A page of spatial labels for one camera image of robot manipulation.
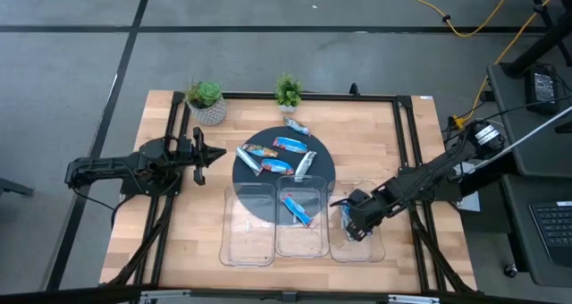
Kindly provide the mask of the blue Quaker Chewy bar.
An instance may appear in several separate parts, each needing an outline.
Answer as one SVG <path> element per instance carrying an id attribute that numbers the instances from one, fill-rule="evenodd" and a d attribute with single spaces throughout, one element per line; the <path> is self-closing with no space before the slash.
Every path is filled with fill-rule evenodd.
<path id="1" fill-rule="evenodd" d="M 282 198 L 282 203 L 291 211 L 291 213 L 305 226 L 312 223 L 312 217 L 297 201 L 294 200 L 291 194 L 287 194 Z"/>
<path id="2" fill-rule="evenodd" d="M 306 154 L 307 145 L 299 140 L 286 137 L 276 137 L 273 146 L 297 154 Z"/>
<path id="3" fill-rule="evenodd" d="M 292 175 L 295 173 L 293 167 L 290 164 L 275 158 L 263 159 L 261 166 L 264 170 L 272 173 L 279 173 L 282 175 Z"/>

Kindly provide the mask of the orange Quaker Chewy bar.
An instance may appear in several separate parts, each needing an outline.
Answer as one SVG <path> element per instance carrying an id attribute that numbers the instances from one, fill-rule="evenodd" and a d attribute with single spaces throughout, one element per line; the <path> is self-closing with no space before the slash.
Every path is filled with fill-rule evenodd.
<path id="1" fill-rule="evenodd" d="M 261 157 L 273 157 L 273 158 L 277 158 L 278 157 L 278 152 L 275 150 L 272 150 L 270 148 L 266 148 L 263 147 L 261 145 L 257 145 L 257 144 L 250 144 L 250 143 L 245 143 L 242 148 L 254 155 L 254 156 L 261 156 Z"/>

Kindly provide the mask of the silver blue-striped granola bar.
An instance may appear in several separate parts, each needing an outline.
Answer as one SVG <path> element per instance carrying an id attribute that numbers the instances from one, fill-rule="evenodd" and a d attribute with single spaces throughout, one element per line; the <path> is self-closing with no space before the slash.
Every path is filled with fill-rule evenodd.
<path id="1" fill-rule="evenodd" d="M 263 167 L 242 147 L 236 147 L 236 155 L 252 170 L 255 176 L 258 176 L 263 171 Z"/>

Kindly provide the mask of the silver white granola bar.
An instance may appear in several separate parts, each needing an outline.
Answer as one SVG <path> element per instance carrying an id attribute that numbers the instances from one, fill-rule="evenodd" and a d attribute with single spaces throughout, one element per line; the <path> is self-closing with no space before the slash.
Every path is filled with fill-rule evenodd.
<path id="1" fill-rule="evenodd" d="M 299 162 L 299 165 L 298 165 L 298 167 L 294 173 L 294 181 L 295 182 L 302 182 L 303 181 L 304 176 L 307 174 L 307 171 L 309 170 L 311 164 L 313 163 L 315 156 L 316 156 L 315 151 L 308 151 L 303 156 L 303 158 Z"/>

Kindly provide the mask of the black power adapter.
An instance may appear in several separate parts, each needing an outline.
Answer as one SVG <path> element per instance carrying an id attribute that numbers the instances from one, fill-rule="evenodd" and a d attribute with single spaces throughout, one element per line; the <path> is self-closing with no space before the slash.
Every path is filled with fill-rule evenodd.
<path id="1" fill-rule="evenodd" d="M 557 86 L 549 70 L 543 66 L 531 67 L 525 76 L 526 110 L 542 114 L 554 115 L 559 111 Z"/>

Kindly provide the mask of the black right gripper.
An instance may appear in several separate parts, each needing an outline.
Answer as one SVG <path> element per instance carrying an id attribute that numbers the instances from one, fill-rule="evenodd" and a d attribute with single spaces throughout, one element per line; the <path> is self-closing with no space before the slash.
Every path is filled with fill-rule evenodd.
<path id="1" fill-rule="evenodd" d="M 343 198 L 331 203 L 331 207 L 350 207 L 350 225 L 344 228 L 349 241 L 358 241 L 358 236 L 366 236 L 375 226 L 381 224 L 386 217 L 395 216 L 397 194 L 390 185 L 368 194 L 360 189 L 350 193 L 350 198 Z"/>

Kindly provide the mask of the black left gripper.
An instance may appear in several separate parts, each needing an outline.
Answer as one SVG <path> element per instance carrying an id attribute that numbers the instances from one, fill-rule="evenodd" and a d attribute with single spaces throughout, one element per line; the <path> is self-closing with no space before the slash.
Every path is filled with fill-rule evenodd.
<path id="1" fill-rule="evenodd" d="M 199 127 L 195 127 L 192 132 L 192 139 L 183 137 L 178 141 L 178 166 L 194 166 L 194 182 L 197 185 L 205 185 L 206 179 L 203 175 L 203 168 L 211 165 L 225 153 L 224 148 L 207 146 L 204 143 L 204 133 Z"/>

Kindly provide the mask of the succulent in patterned pot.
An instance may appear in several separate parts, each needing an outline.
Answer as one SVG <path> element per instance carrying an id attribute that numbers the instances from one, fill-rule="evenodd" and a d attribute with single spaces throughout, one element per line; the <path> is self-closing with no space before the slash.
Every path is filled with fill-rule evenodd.
<path id="1" fill-rule="evenodd" d="M 184 101 L 198 123 L 216 126 L 224 121 L 227 105 L 221 87 L 216 82 L 192 81 L 187 83 Z"/>

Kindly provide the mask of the small green plant white pot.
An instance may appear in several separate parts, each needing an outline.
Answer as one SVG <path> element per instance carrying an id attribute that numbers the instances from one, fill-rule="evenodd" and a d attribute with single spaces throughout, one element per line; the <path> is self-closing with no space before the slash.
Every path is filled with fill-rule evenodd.
<path id="1" fill-rule="evenodd" d="M 302 98 L 302 83 L 292 75 L 284 73 L 276 81 L 274 92 L 279 109 L 284 113 L 295 113 Z"/>

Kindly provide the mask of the black round mat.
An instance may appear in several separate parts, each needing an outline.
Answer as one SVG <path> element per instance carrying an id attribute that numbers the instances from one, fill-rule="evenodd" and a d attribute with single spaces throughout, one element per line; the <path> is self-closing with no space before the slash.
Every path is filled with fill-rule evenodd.
<path id="1" fill-rule="evenodd" d="M 288 163 L 293 169 L 296 169 L 303 155 L 274 147 L 273 142 L 277 137 L 298 140 L 304 143 L 309 151 L 316 152 L 316 156 L 307 171 L 307 175 L 322 177 L 326 183 L 333 182 L 336 179 L 332 156 L 326 146 L 316 136 L 308 137 L 307 135 L 292 130 L 288 126 L 279 126 L 262 130 L 250 139 L 247 139 L 246 142 L 277 151 L 279 160 Z M 273 173 L 266 170 L 263 170 L 259 175 L 255 175 L 250 167 L 239 157 L 235 158 L 232 167 L 233 183 L 266 183 L 273 185 L 275 190 L 279 191 L 277 182 L 281 177 L 282 174 L 280 173 Z"/>

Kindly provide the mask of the silver and blue granola bar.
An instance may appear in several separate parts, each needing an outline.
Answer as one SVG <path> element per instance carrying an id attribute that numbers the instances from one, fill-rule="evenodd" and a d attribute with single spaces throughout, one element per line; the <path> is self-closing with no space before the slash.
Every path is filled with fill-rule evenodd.
<path id="1" fill-rule="evenodd" d="M 301 124 L 300 122 L 297 122 L 288 116 L 284 116 L 283 120 L 286 123 L 286 125 L 289 126 L 292 130 L 294 130 L 300 134 L 306 135 L 308 137 L 311 136 L 311 132 L 310 132 L 309 128 L 306 127 L 305 125 Z"/>

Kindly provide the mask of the silver metal bracket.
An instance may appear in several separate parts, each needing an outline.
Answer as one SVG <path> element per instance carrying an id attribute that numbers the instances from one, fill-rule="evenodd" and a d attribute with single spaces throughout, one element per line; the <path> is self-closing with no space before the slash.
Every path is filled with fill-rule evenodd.
<path id="1" fill-rule="evenodd" d="M 433 297 L 390 294 L 387 304 L 441 304 L 441 302 L 438 298 Z"/>
<path id="2" fill-rule="evenodd" d="M 155 290 L 143 291 L 138 304 L 157 304 L 159 300 L 171 300 L 191 296 L 191 290 Z"/>

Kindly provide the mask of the black keyboard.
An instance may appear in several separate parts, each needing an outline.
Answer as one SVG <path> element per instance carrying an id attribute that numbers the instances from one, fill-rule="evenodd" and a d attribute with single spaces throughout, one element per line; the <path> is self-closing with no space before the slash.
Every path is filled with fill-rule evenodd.
<path id="1" fill-rule="evenodd" d="M 572 268 L 572 201 L 537 202 L 529 209 L 550 261 Z"/>

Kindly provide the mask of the white paper sheet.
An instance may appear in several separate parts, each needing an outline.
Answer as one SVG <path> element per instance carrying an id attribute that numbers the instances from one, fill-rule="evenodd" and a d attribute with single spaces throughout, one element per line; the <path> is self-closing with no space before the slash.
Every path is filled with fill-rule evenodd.
<path id="1" fill-rule="evenodd" d="M 472 194 L 465 196 L 463 199 L 457 202 L 457 207 L 459 210 L 480 212 L 481 205 L 479 200 L 479 193 L 475 191 Z"/>

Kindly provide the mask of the clear plastic bin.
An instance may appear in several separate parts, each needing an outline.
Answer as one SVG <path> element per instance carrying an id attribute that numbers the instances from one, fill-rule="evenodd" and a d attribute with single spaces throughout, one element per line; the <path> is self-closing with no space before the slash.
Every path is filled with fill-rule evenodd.
<path id="1" fill-rule="evenodd" d="M 295 182 L 294 175 L 283 176 L 277 182 L 278 210 L 275 249 L 283 257 L 320 258 L 329 252 L 327 237 L 327 190 L 322 177 L 305 175 Z M 309 215 L 312 223 L 303 225 L 282 203 L 291 194 Z"/>
<path id="2" fill-rule="evenodd" d="M 275 188 L 241 182 L 224 191 L 223 235 L 219 259 L 225 266 L 270 266 L 275 257 Z"/>
<path id="3" fill-rule="evenodd" d="M 369 193 L 375 187 L 371 181 L 334 181 L 328 184 L 328 237 L 332 258 L 341 263 L 376 263 L 385 257 L 381 229 L 376 226 L 362 241 L 348 241 L 341 229 L 340 207 L 331 203 L 348 198 L 355 189 Z"/>

